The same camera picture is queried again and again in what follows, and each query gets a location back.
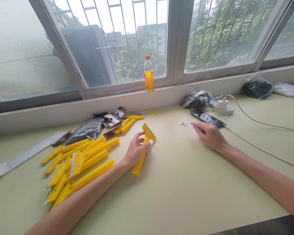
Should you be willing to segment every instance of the yellow drink bottle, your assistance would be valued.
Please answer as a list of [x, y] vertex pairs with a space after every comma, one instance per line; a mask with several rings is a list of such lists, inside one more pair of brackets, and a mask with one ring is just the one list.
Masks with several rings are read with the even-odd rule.
[[144, 64], [144, 75], [145, 75], [145, 88], [146, 91], [154, 90], [154, 67], [150, 61], [150, 56], [145, 56], [145, 64]]

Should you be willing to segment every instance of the smartphone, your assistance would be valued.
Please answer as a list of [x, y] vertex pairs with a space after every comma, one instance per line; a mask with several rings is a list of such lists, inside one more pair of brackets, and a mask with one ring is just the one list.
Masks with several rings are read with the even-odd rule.
[[226, 123], [224, 123], [224, 122], [216, 119], [215, 117], [210, 116], [209, 114], [204, 113], [204, 112], [192, 113], [192, 115], [195, 118], [198, 118], [199, 120], [201, 120], [203, 122], [206, 122], [208, 124], [214, 125], [214, 126], [216, 126], [218, 128], [223, 127], [223, 126], [226, 125]]

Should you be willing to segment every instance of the cable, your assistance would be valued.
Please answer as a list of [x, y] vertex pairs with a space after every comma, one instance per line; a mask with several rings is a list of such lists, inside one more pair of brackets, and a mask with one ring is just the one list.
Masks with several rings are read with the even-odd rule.
[[[249, 117], [251, 120], [253, 120], [253, 121], [255, 121], [255, 122], [258, 122], [258, 123], [261, 123], [261, 124], [268, 125], [268, 126], [278, 127], [278, 128], [283, 128], [283, 129], [287, 129], [287, 130], [294, 131], [294, 129], [291, 129], [291, 128], [280, 127], [280, 126], [270, 125], [270, 124], [267, 124], [267, 123], [263, 123], [263, 122], [256, 121], [255, 119], [253, 119], [252, 117], [248, 116], [248, 114], [245, 113], [245, 112], [243, 111], [243, 109], [241, 108], [241, 106], [238, 104], [238, 102], [236, 101], [236, 99], [235, 99], [232, 95], [226, 95], [226, 96], [223, 98], [223, 101], [225, 101], [225, 99], [226, 99], [227, 96], [231, 96], [232, 99], [236, 102], [236, 104], [237, 104], [238, 107], [240, 108], [240, 110], [243, 112], [243, 114], [245, 114], [245, 115], [246, 115], [247, 117]], [[258, 149], [258, 150], [260, 150], [260, 151], [262, 151], [262, 152], [264, 152], [264, 153], [266, 153], [266, 154], [269, 154], [270, 156], [272, 156], [272, 157], [274, 157], [274, 158], [276, 158], [276, 159], [279, 159], [280, 161], [283, 161], [283, 162], [285, 162], [285, 163], [287, 163], [287, 164], [289, 164], [289, 165], [291, 165], [291, 166], [294, 166], [294, 164], [292, 164], [292, 163], [290, 163], [290, 162], [288, 162], [288, 161], [285, 161], [285, 160], [283, 160], [283, 159], [281, 159], [281, 158], [279, 158], [279, 157], [277, 157], [277, 156], [274, 156], [273, 154], [268, 153], [268, 152], [262, 150], [261, 148], [258, 148], [257, 146], [253, 145], [252, 143], [248, 142], [248, 141], [247, 141], [246, 139], [244, 139], [243, 137], [241, 137], [241, 136], [239, 136], [238, 134], [236, 134], [236, 133], [235, 133], [234, 131], [232, 131], [229, 127], [225, 126], [225, 128], [228, 129], [229, 131], [231, 131], [231, 132], [232, 132], [234, 135], [236, 135], [238, 138], [244, 140], [246, 143], [248, 143], [248, 144], [250, 144], [251, 146], [255, 147], [256, 149]]]
[[258, 122], [258, 123], [261, 123], [261, 124], [265, 124], [265, 125], [268, 125], [268, 126], [273, 126], [273, 127], [278, 127], [278, 128], [283, 128], [283, 129], [288, 129], [288, 130], [291, 130], [291, 131], [294, 131], [294, 129], [292, 128], [287, 128], [287, 127], [280, 127], [280, 126], [275, 126], [275, 125], [270, 125], [270, 124], [267, 124], [267, 123], [264, 123], [264, 122], [259, 122], [259, 121], [256, 121], [255, 119], [253, 119], [252, 117], [248, 116], [247, 113], [245, 113], [243, 111], [243, 109], [241, 108], [241, 106], [238, 104], [238, 102], [236, 101], [236, 99], [232, 96], [232, 95], [226, 95], [222, 101], [225, 101], [226, 97], [227, 96], [231, 96], [232, 99], [236, 102], [236, 104], [238, 105], [238, 107], [240, 108], [240, 110], [243, 112], [243, 114], [245, 114], [247, 117], [249, 117], [251, 120], [255, 121], [255, 122]]
[[285, 163], [287, 163], [287, 164], [290, 164], [290, 165], [294, 166], [294, 164], [292, 164], [292, 163], [290, 163], [290, 162], [288, 162], [288, 161], [285, 161], [285, 160], [283, 160], [283, 159], [281, 159], [281, 158], [279, 158], [279, 157], [277, 157], [277, 156], [274, 156], [273, 154], [268, 153], [268, 152], [262, 150], [261, 148], [258, 148], [257, 146], [255, 146], [255, 145], [253, 145], [252, 143], [248, 142], [248, 141], [247, 141], [246, 139], [244, 139], [243, 137], [241, 137], [241, 136], [239, 136], [238, 134], [236, 134], [234, 131], [232, 131], [232, 130], [231, 130], [230, 128], [228, 128], [227, 126], [225, 126], [225, 128], [228, 129], [229, 131], [231, 131], [231, 132], [232, 132], [234, 135], [236, 135], [238, 138], [244, 140], [246, 143], [248, 143], [248, 144], [250, 144], [251, 146], [255, 147], [256, 149], [258, 149], [258, 150], [260, 150], [260, 151], [262, 151], [262, 152], [264, 152], [264, 153], [266, 153], [266, 154], [269, 154], [270, 156], [272, 156], [272, 157], [274, 157], [274, 158], [276, 158], [276, 159], [279, 159], [279, 160], [281, 160], [281, 161], [283, 161], [283, 162], [285, 162]]

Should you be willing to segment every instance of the hand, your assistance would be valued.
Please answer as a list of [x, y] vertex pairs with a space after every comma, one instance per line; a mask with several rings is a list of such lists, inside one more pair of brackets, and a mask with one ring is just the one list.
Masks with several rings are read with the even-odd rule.
[[191, 124], [197, 132], [199, 139], [213, 150], [219, 152], [229, 146], [218, 127], [204, 122], [191, 122]]
[[139, 138], [141, 135], [144, 135], [144, 132], [138, 132], [131, 140], [130, 146], [127, 149], [127, 152], [122, 161], [124, 161], [129, 167], [134, 166], [138, 160], [140, 159], [143, 151], [150, 147], [151, 143], [147, 142], [145, 144], [141, 144], [144, 142], [143, 138]]

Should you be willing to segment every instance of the desk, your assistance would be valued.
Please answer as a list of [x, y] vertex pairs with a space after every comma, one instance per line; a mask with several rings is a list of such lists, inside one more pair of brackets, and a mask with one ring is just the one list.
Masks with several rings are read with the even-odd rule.
[[[256, 120], [294, 128], [294, 98], [276, 94], [265, 100], [237, 95], [244, 111]], [[294, 132], [271, 128], [236, 111], [227, 125], [256, 146], [294, 163]], [[110, 149], [108, 159], [118, 163], [145, 122], [157, 137], [139, 177], [122, 176], [72, 230], [71, 234], [210, 234], [288, 215], [265, 190], [227, 159], [205, 147], [191, 126], [196, 121], [178, 105], [142, 111]], [[0, 164], [26, 151], [57, 131], [76, 129], [81, 122], [0, 136]], [[227, 129], [230, 144], [294, 180], [294, 167], [242, 141]], [[22, 234], [49, 210], [41, 207], [48, 178], [40, 162], [49, 146], [0, 177], [0, 234]]]

